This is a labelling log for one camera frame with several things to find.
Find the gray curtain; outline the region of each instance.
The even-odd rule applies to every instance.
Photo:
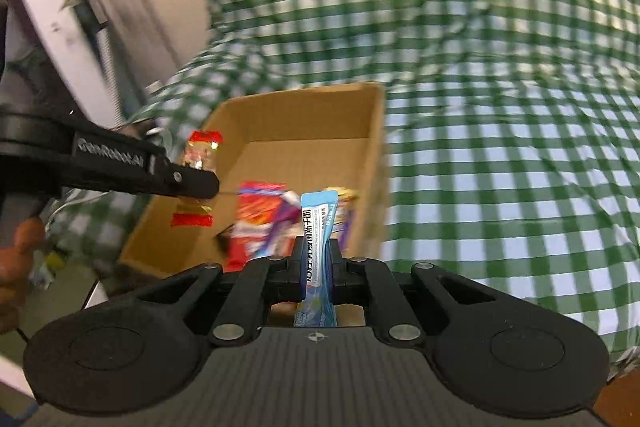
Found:
[[[175,73],[181,65],[178,55],[150,0],[100,2],[140,87],[164,82]]]

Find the gingham cloth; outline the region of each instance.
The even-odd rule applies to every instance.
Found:
[[[628,367],[640,343],[638,0],[209,7],[210,45],[136,116],[160,119],[173,158],[229,97],[378,81],[392,168],[383,258],[430,260],[573,317]],[[69,206],[50,235],[113,262],[148,199]]]

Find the brown object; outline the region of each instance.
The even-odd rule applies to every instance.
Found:
[[[383,228],[387,178],[382,161],[385,95],[365,82],[233,98],[203,130],[217,130],[220,194],[209,201],[213,226],[169,223],[175,200],[156,197],[129,237],[121,263],[167,277],[201,263],[223,264],[216,236],[236,217],[236,192],[246,180],[287,184],[303,194],[339,185],[357,190],[349,256],[376,257]]]
[[[612,427],[640,426],[640,369],[605,387],[594,410]]]

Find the metal screw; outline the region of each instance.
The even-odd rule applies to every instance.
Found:
[[[237,324],[220,324],[213,330],[213,336],[221,341],[235,341],[244,335],[244,328]]]
[[[411,324],[396,324],[389,328],[389,336],[396,341],[414,341],[420,336],[420,330]]]

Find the wooden surface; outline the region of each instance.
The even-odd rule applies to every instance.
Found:
[[[640,369],[604,388],[594,409],[612,427],[640,426]]]

